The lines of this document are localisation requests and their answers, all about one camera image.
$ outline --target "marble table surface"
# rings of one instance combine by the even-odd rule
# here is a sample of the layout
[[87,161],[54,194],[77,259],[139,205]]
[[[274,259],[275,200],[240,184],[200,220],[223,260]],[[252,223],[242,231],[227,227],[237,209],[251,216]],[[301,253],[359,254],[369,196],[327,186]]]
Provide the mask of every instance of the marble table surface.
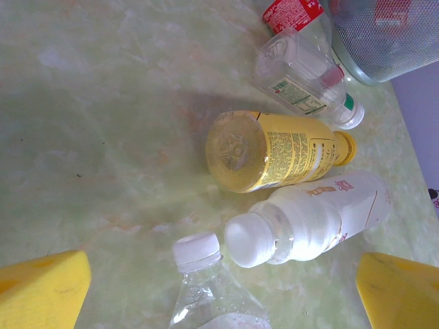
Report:
[[[166,328],[180,286],[171,246],[272,190],[236,195],[206,170],[221,112],[286,113],[252,85],[270,38],[240,0],[0,1],[0,266],[68,249],[93,281],[76,328]],[[315,260],[241,269],[273,328],[369,328],[364,252],[439,265],[439,225],[390,83],[348,89],[366,109],[346,168],[379,174],[394,212]]]

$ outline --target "beverage in bottle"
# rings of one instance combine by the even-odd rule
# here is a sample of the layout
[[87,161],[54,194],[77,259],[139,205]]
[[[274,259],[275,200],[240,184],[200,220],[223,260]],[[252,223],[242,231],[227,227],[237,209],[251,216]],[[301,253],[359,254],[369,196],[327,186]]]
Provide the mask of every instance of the beverage in bottle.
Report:
[[260,49],[254,82],[292,112],[318,114],[341,129],[357,127],[364,118],[363,106],[347,93],[341,68],[293,29]]
[[264,307],[222,267],[212,232],[174,244],[183,276],[169,329],[270,329]]
[[226,225],[230,257],[242,267],[311,260],[386,220],[387,185],[367,171],[286,186]]
[[331,20],[318,0],[247,0],[274,33],[288,27],[300,32],[320,52],[332,58]]
[[226,112],[206,142],[213,177],[236,193],[317,180],[333,165],[349,163],[356,144],[321,121],[260,112]]

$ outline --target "white plastic bottle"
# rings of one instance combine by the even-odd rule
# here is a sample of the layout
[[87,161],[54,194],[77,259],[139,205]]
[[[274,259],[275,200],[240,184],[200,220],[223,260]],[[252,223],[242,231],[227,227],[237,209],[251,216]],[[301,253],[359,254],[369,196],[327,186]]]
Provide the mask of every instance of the white plastic bottle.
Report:
[[285,186],[227,223],[226,246],[247,268],[311,260],[386,220],[391,209],[386,184],[367,171]]
[[174,244],[183,282],[170,329],[270,329],[264,307],[222,267],[220,245],[212,232]]
[[248,0],[274,33],[293,27],[332,58],[332,24],[318,0]]
[[292,112],[318,114],[341,129],[364,118],[363,106],[347,93],[341,68],[291,28],[259,50],[254,82]]

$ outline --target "yellow juice bottle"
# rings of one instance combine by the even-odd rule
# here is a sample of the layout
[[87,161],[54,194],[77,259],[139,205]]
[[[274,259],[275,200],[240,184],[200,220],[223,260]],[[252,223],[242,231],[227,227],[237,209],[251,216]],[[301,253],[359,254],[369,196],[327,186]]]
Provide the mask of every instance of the yellow juice bottle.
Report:
[[351,135],[317,119],[251,111],[219,115],[206,142],[209,171],[236,193],[317,180],[356,151]]

